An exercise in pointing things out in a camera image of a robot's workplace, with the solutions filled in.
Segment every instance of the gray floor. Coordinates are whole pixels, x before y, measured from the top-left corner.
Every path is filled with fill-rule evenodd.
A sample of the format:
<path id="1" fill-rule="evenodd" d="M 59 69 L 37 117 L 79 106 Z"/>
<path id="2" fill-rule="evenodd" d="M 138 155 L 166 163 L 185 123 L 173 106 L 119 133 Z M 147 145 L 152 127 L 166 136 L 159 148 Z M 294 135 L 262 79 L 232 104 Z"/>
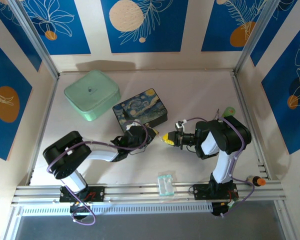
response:
<path id="1" fill-rule="evenodd" d="M 70 216 L 24 216 L 17 240 L 281 240 L 270 201 L 246 202 L 224 219 L 211 213 L 99 215 L 93 226 Z"/>

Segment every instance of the starry night tin box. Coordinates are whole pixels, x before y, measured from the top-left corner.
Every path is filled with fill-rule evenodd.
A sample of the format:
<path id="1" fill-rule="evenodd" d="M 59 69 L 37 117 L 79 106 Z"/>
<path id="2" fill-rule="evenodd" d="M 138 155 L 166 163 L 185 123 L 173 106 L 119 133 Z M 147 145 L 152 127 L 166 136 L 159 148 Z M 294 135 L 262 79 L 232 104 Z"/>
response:
<path id="1" fill-rule="evenodd" d="M 128 120 L 138 119 L 151 128 L 168 120 L 168 111 L 153 88 L 115 105 L 112 109 L 124 132 L 125 122 Z"/>

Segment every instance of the ventilation grille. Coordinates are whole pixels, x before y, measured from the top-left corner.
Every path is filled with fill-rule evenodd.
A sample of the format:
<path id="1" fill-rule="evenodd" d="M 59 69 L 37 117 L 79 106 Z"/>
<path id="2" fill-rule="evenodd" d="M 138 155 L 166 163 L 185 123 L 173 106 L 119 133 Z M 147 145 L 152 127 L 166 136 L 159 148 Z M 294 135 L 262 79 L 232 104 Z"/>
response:
<path id="1" fill-rule="evenodd" d="M 69 215 L 69 206 L 25 206 L 22 216 L 64 216 Z M 96 215 L 122 214 L 172 214 L 172 213 L 208 213 L 212 212 L 210 202 L 200 203 L 155 203 L 155 204 L 103 204 L 93 205 Z"/>

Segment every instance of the white table surface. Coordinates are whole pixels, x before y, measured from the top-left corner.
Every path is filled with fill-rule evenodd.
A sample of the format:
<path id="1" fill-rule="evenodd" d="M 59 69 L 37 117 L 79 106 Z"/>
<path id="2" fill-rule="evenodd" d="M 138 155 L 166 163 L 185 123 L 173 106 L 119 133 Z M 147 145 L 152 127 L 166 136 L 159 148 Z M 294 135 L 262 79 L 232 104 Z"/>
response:
<path id="1" fill-rule="evenodd" d="M 155 129 L 159 136 L 175 130 L 175 122 L 193 117 L 212 120 L 217 109 L 222 114 L 226 107 L 234 107 L 235 117 L 244 123 L 243 113 L 235 93 L 231 75 L 227 71 L 203 70 L 154 70 L 106 72 L 120 88 L 121 102 L 149 88 L 154 88 L 168 110 L 168 121 Z M 47 163 L 42 156 L 46 147 L 76 130 L 83 137 L 109 142 L 122 135 L 112 109 L 94 121 L 84 120 L 70 105 L 64 89 L 83 77 L 85 73 L 61 74 L 52 108 L 48 117 L 39 156 L 36 161 L 31 185 L 60 185 L 46 172 Z M 185 126 L 187 133 L 194 133 L 195 123 Z M 174 182 L 208 181 L 218 157 L 201 160 L 195 153 L 165 144 L 156 137 L 146 151 L 129 155 L 120 162 L 86 160 L 78 168 L 88 184 L 146 184 L 156 183 L 161 173 L 172 173 Z M 258 175 L 258 157 L 253 144 L 238 159 L 234 176 L 245 179 Z"/>

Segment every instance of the mint green tin container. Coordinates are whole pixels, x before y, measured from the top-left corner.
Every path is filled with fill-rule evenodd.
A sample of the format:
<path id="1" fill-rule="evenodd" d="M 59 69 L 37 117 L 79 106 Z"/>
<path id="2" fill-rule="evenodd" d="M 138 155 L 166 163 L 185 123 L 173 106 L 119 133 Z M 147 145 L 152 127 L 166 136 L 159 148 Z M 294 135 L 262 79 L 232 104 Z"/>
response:
<path id="1" fill-rule="evenodd" d="M 87 121 L 93 121 L 121 98 L 119 86 L 98 70 L 90 71 L 64 90 L 74 109 Z"/>

